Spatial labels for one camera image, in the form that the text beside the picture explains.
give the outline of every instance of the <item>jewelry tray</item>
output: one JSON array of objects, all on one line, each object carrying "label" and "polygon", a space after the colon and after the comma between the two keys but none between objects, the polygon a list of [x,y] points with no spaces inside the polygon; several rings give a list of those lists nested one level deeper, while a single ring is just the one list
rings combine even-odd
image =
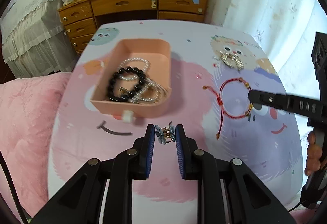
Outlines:
[{"label": "jewelry tray", "polygon": [[[121,116],[125,110],[134,112],[135,117],[155,118],[161,116],[169,107],[169,98],[171,95],[170,87],[170,44],[161,39],[123,39],[117,43],[108,56],[108,62],[100,76],[100,79],[91,96],[91,103],[104,114]],[[150,66],[146,71],[146,75],[153,81],[160,84],[166,91],[167,96],[157,103],[135,104],[123,102],[107,101],[107,86],[118,66],[127,58],[143,58],[150,62]],[[144,63],[133,61],[125,65],[125,67],[137,67],[143,69]],[[118,80],[114,88],[114,94],[119,95],[119,87],[128,90],[132,89],[137,83],[135,81]],[[148,91],[145,95],[152,96],[152,92]]]}]

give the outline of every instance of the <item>black cable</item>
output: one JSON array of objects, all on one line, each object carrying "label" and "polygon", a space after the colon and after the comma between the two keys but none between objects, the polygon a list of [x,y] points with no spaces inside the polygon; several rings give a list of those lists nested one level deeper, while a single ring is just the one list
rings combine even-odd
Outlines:
[{"label": "black cable", "polygon": [[288,210],[287,212],[291,212],[293,211],[294,209],[296,209],[300,204],[302,204],[302,202],[300,201],[295,207],[293,207],[292,209]]},{"label": "black cable", "polygon": [[5,176],[6,176],[6,179],[7,179],[9,188],[10,188],[11,195],[12,195],[12,197],[14,199],[17,211],[18,211],[18,213],[19,213],[19,215],[20,215],[20,217],[21,217],[21,219],[23,221],[23,224],[28,224],[27,219],[26,219],[26,217],[24,215],[24,212],[22,210],[22,205],[19,202],[19,198],[18,198],[18,195],[16,193],[14,182],[12,181],[12,177],[10,175],[9,169],[7,167],[7,164],[6,164],[5,160],[4,160],[4,157],[3,157],[2,153],[1,153],[1,151],[0,151],[0,165],[1,165],[1,167],[3,169],[3,172],[4,172]]}]

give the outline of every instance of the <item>metal screw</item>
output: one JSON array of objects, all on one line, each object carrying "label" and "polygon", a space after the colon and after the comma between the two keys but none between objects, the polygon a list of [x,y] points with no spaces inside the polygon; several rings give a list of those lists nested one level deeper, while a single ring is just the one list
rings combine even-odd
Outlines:
[{"label": "metal screw", "polygon": [[204,151],[202,149],[196,149],[194,150],[195,155],[204,155]]},{"label": "metal screw", "polygon": [[98,162],[99,162],[98,159],[92,158],[92,159],[89,160],[89,165],[94,166],[94,165],[97,165]]},{"label": "metal screw", "polygon": [[240,159],[233,159],[232,162],[234,165],[237,165],[237,166],[242,164],[242,160],[240,160]]},{"label": "metal screw", "polygon": [[127,155],[135,155],[137,153],[136,149],[130,148],[126,151]]}]

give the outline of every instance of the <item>human hand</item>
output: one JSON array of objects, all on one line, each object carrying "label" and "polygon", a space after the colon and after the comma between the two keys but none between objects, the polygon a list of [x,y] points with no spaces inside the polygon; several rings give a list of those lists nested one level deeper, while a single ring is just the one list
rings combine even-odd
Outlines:
[{"label": "human hand", "polygon": [[316,135],[314,132],[310,132],[308,135],[309,146],[307,149],[307,160],[305,167],[305,175],[310,176],[313,172],[319,170],[327,164],[327,159],[325,159],[322,164],[320,163],[320,158],[323,155],[323,150],[320,146],[315,145]]}]

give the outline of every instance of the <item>flower pattern curtain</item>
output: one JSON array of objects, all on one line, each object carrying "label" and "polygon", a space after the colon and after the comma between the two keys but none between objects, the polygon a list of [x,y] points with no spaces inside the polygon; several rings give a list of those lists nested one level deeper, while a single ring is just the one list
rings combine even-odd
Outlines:
[{"label": "flower pattern curtain", "polygon": [[[327,33],[327,17],[317,0],[209,0],[205,22],[252,35],[287,93],[319,99],[311,52],[316,31]],[[305,165],[310,128],[307,118],[297,122]]]}]

